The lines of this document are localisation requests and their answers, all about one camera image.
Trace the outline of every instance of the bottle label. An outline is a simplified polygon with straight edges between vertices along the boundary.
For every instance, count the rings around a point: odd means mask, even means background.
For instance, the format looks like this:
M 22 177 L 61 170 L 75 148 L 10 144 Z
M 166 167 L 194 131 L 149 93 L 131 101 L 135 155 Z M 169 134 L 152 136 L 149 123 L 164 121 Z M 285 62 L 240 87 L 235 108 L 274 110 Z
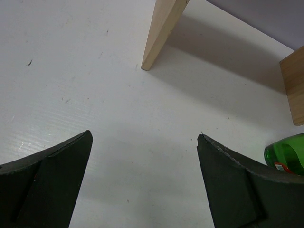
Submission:
M 275 162 L 275 167 L 280 171 L 285 171 L 285 172 L 294 174 L 294 172 L 290 171 L 290 169 L 283 163 Z

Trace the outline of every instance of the white floor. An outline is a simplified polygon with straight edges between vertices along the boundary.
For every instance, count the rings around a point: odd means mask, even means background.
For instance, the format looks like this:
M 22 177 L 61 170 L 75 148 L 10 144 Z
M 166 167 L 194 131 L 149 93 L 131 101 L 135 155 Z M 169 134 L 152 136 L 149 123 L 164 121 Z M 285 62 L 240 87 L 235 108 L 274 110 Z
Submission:
M 212 228 L 199 133 L 264 162 L 265 146 L 304 130 L 278 64 L 292 50 L 207 2 L 190 1 L 141 70 L 153 8 L 0 1 L 0 163 L 94 137 L 71 228 Z

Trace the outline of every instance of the wooden leg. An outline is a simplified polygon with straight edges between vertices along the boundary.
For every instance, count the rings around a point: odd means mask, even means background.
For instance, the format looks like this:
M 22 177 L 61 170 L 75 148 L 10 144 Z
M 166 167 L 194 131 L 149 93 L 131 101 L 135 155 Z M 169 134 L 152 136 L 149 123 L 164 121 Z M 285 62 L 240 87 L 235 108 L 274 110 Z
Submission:
M 189 0 L 156 0 L 142 69 L 150 70 Z
M 304 46 L 280 62 L 294 125 L 304 124 Z

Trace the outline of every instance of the green plastic bottle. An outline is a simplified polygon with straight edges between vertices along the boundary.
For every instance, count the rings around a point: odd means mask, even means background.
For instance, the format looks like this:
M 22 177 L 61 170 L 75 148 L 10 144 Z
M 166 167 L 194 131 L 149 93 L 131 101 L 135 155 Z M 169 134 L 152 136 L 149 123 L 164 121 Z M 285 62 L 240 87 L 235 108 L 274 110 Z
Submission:
M 270 167 L 304 175 L 304 133 L 267 146 L 264 156 L 266 164 Z

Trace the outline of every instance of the wooden block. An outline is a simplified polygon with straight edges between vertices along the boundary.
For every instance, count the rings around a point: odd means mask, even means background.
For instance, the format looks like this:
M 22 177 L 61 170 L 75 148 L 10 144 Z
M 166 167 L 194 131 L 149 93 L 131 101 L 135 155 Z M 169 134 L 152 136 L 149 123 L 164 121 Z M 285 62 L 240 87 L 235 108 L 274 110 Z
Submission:
M 280 62 L 294 125 L 304 124 L 304 46 Z
M 150 70 L 189 0 L 156 0 L 142 69 Z

